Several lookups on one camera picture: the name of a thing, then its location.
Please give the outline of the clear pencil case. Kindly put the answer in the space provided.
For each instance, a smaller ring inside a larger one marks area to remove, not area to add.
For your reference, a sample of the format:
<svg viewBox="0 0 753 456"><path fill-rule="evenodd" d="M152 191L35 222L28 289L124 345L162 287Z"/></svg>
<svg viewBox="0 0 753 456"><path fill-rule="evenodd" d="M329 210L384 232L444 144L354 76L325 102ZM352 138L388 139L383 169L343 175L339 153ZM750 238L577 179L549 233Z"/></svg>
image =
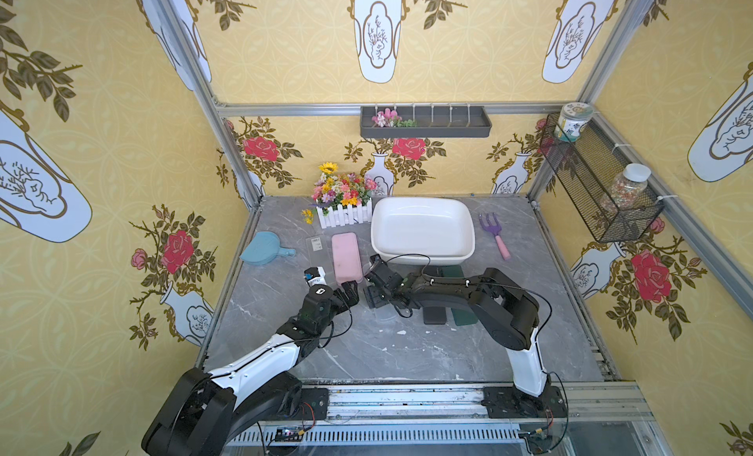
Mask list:
<svg viewBox="0 0 753 456"><path fill-rule="evenodd" d="M327 280L333 269L333 262L331 261L331 253L329 253L326 241L321 236L312 236L306 239L306 246L308 249L308 266L306 269L310 267L323 267Z"/></svg>
<svg viewBox="0 0 753 456"><path fill-rule="evenodd" d="M389 302L380 302L378 307L373 309L373 318L380 326L386 326L387 324L395 323L399 316L394 306Z"/></svg>

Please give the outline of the pink pencil case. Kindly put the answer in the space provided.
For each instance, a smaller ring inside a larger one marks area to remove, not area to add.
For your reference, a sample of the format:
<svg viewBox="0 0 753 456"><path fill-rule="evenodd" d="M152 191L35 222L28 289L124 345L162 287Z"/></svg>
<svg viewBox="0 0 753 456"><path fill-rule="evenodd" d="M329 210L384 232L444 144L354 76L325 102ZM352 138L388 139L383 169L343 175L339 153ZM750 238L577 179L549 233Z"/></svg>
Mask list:
<svg viewBox="0 0 753 456"><path fill-rule="evenodd" d="M354 232L336 234L331 238L333 248L333 269L339 285L364 279L358 238Z"/></svg>

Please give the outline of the black pencil case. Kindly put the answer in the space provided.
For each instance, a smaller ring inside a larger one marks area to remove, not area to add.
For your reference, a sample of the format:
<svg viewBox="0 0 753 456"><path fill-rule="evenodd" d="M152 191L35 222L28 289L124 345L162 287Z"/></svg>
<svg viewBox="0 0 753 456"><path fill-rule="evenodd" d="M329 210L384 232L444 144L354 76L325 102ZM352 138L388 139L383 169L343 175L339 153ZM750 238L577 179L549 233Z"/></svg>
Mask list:
<svg viewBox="0 0 753 456"><path fill-rule="evenodd" d="M447 312L444 307L424 307L423 322L425 325L441 326L447 323Z"/></svg>

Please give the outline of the white plastic storage box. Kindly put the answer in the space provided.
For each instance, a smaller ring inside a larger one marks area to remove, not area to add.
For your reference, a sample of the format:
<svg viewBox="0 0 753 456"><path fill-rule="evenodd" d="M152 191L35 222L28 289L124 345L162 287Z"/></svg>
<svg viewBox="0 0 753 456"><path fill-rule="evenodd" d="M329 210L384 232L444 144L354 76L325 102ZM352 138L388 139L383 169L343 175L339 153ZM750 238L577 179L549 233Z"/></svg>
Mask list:
<svg viewBox="0 0 753 456"><path fill-rule="evenodd" d="M372 248L403 265L453 266L476 251L469 208L446 198L387 197L374 208Z"/></svg>

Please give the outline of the green pencil case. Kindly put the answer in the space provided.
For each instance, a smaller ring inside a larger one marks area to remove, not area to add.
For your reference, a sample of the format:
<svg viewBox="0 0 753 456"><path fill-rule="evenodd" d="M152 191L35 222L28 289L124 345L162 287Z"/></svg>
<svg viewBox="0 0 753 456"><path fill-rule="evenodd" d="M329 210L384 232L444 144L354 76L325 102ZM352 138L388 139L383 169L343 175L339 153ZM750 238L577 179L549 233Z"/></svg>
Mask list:
<svg viewBox="0 0 753 456"><path fill-rule="evenodd" d="M464 277L460 266L445 266L441 268L443 277ZM472 326L478 324L477 316L468 310L452 309L455 326Z"/></svg>

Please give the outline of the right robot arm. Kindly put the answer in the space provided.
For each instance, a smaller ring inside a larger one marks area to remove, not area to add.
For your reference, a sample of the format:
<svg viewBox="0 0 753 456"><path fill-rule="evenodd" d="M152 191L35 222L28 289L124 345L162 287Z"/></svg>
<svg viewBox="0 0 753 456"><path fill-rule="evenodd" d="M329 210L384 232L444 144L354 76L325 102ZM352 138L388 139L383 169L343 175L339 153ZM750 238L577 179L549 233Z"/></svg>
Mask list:
<svg viewBox="0 0 753 456"><path fill-rule="evenodd" d="M538 344L544 326L539 303L502 271L488 268L472 277L436 277L423 271L401 275L390 267L390 261L375 254L365 277L378 297L398 310L443 307L472 312L507 350L518 393L541 398L550 389Z"/></svg>

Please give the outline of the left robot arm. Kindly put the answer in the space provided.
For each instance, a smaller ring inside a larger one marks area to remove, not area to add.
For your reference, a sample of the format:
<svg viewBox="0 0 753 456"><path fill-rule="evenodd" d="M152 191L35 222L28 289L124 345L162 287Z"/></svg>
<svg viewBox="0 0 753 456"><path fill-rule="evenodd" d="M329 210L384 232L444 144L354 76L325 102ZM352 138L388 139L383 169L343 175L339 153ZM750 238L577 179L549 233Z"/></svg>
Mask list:
<svg viewBox="0 0 753 456"><path fill-rule="evenodd" d="M149 455L220 455L226 444L266 418L293 416L302 382L290 371L336 337L333 320L359 302L358 285L311 285L297 315L263 345L210 372L185 372L146 431Z"/></svg>

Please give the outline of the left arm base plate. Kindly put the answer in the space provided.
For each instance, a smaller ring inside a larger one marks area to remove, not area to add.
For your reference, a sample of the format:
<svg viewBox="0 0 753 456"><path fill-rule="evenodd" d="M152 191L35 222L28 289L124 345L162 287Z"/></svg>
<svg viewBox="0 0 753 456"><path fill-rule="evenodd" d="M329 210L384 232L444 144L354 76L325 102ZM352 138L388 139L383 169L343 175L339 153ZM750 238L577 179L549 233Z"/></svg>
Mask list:
<svg viewBox="0 0 753 456"><path fill-rule="evenodd" d="M326 389L304 387L288 391L262 393L256 391L246 401L250 417L257 421L313 422L327 417L329 410L329 392Z"/></svg>

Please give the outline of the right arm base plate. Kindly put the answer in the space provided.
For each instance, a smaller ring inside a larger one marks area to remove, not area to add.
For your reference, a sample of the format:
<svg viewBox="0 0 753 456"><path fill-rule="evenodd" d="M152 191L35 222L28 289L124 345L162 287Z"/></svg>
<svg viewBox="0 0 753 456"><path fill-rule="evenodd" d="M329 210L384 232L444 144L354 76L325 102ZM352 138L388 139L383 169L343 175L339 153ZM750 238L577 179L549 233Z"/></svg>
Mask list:
<svg viewBox="0 0 753 456"><path fill-rule="evenodd" d="M531 396L509 387L485 387L482 407L490 419L564 419L568 416L566 399L559 387L547 385L539 396Z"/></svg>

